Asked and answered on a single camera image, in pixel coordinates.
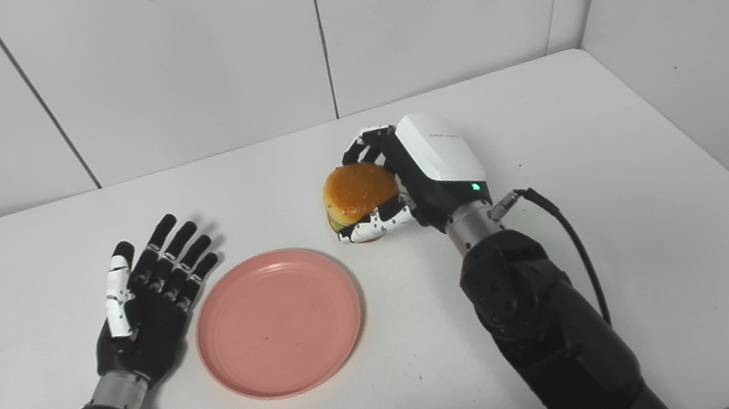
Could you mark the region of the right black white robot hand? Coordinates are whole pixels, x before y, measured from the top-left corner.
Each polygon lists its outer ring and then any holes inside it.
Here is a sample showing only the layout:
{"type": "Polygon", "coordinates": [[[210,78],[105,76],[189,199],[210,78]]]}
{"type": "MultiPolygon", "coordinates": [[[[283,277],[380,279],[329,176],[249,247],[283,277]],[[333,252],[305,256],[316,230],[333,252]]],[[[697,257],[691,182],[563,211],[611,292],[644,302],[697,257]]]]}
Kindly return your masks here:
{"type": "Polygon", "coordinates": [[[492,202],[483,166],[455,126],[427,113],[362,129],[324,181],[329,225],[351,244],[413,222],[447,232],[474,202],[492,202]]]}

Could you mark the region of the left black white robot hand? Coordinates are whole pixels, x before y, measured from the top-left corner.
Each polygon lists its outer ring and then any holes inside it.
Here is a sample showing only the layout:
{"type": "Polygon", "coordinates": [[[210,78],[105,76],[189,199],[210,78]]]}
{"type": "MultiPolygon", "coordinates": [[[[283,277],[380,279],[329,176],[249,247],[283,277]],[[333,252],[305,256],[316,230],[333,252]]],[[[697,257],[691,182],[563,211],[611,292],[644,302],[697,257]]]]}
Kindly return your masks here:
{"type": "Polygon", "coordinates": [[[96,345],[98,375],[127,372],[152,388],[175,367],[192,308],[219,260],[211,237],[197,230],[168,213],[142,251],[124,240],[115,246],[96,345]]]}

